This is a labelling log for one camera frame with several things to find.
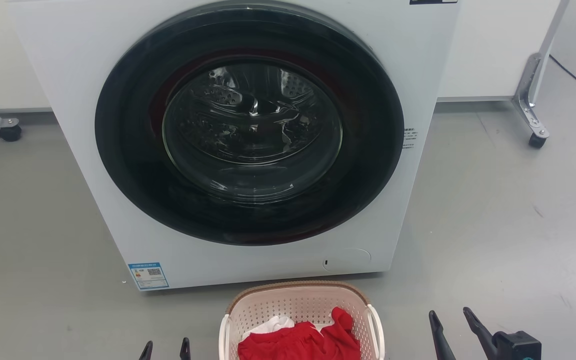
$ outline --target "caster wheel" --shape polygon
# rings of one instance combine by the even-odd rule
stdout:
[[[528,140],[528,145],[532,146],[535,149],[541,149],[542,146],[546,144],[546,139],[539,137],[535,134],[530,135],[530,140]]]
[[[0,129],[0,138],[7,142],[16,142],[21,138],[21,127],[15,125],[13,127],[2,127]]]

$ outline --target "laundry basket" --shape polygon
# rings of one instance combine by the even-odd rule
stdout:
[[[359,340],[361,360],[384,360],[384,330],[377,311],[356,287],[337,281],[280,282],[238,294],[221,321],[219,360],[239,360],[243,334],[274,316],[329,325],[336,306],[354,319],[352,334]]]

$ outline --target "white basket handle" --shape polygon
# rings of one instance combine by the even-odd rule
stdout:
[[[377,339],[377,356],[379,360],[384,360],[386,357],[386,346],[384,345],[384,328],[382,327],[382,321],[379,319],[377,310],[375,310],[370,303],[368,304],[368,310],[370,310],[370,316],[372,317],[370,333],[373,339]]]
[[[228,327],[229,315],[224,315],[219,327],[219,360],[226,360],[226,328]]]

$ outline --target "front-loading washing machine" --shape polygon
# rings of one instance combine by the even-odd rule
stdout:
[[[390,268],[460,4],[7,6],[140,290]]]

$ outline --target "washing machine door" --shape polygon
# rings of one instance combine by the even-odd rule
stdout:
[[[403,124],[388,75],[349,30],[287,4],[229,3],[179,14],[130,48],[95,132],[110,177],[146,214],[263,246],[365,208],[397,166]]]

